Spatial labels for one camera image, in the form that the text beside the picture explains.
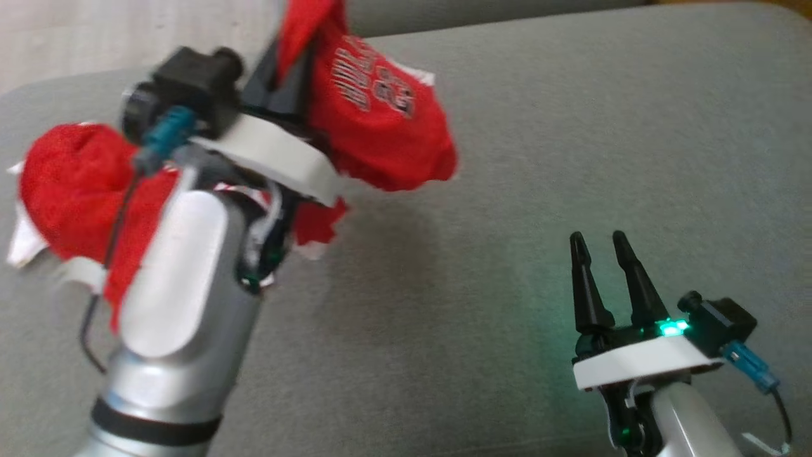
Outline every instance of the black cable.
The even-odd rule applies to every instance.
[[[141,180],[141,174],[137,172],[133,177],[132,181],[130,181],[130,185],[127,187],[127,191],[124,193],[124,198],[121,201],[121,207],[119,207],[119,212],[116,214],[115,222],[113,223],[113,229],[110,232],[110,241],[107,243],[107,250],[104,254],[104,270],[107,273],[110,270],[110,264],[113,261],[113,254],[115,253],[115,247],[119,244],[119,235],[121,234],[121,228],[124,225],[124,214],[127,213],[127,207],[130,204],[130,200],[132,199],[132,195],[136,192],[136,188],[138,187],[138,183]],[[90,296],[90,301],[88,302],[88,306],[84,310],[84,317],[82,318],[82,326],[79,331],[79,345],[82,348],[82,352],[84,352],[84,356],[88,359],[88,361],[96,368],[101,374],[106,374],[107,369],[102,365],[102,362],[99,361],[98,357],[93,353],[93,350],[90,349],[90,342],[89,342],[89,334],[90,334],[90,325],[93,322],[93,317],[96,314],[96,310],[98,308],[99,299],[101,298],[100,292],[94,292],[93,295]]]
[[[772,398],[775,399],[775,405],[778,407],[778,412],[781,414],[781,421],[784,422],[784,432],[787,434],[785,441],[788,445],[792,444],[793,425],[789,422],[789,414],[787,414],[787,408],[784,406],[784,400],[781,399],[778,389],[771,389],[770,393],[772,394]]]

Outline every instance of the gray couch cushion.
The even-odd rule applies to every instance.
[[[646,0],[348,0],[348,18],[353,33],[377,37],[644,3]]]
[[[213,455],[609,455],[598,395],[572,379],[567,239],[584,232],[623,322],[615,229],[672,312],[690,289],[753,312],[751,346],[809,449],[812,25],[756,4],[651,7],[373,43],[439,74],[460,175],[411,194],[347,183],[335,245],[292,258],[268,297]],[[114,121],[142,76],[0,98],[6,165],[53,124]],[[0,190],[10,215],[15,183]],[[85,296],[54,301],[54,266],[0,271],[3,457],[70,455],[102,383],[75,341]],[[732,433],[780,442],[742,375],[695,383]]]

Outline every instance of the red cloth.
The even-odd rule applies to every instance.
[[[132,179],[136,148],[104,125],[59,125],[34,142],[19,179],[19,196],[31,221],[61,259],[104,260],[110,231]],[[136,189],[107,278],[104,295],[119,304],[152,239],[176,172],[161,172]]]
[[[348,35],[343,0],[291,0],[279,79],[315,40],[310,125],[327,132],[335,165],[384,190],[445,181],[456,151],[434,89]]]
[[[292,0],[281,32],[284,74],[315,39],[309,122],[327,133],[335,166],[380,189],[414,189],[447,180],[456,152],[445,114],[431,87],[347,35],[340,0]],[[42,236],[62,259],[103,261],[110,231],[132,179],[136,148],[103,125],[59,125],[28,152],[20,199]],[[143,181],[125,215],[104,295],[119,306],[158,226],[176,172]],[[329,242],[347,207],[303,203],[294,221],[296,243]]]

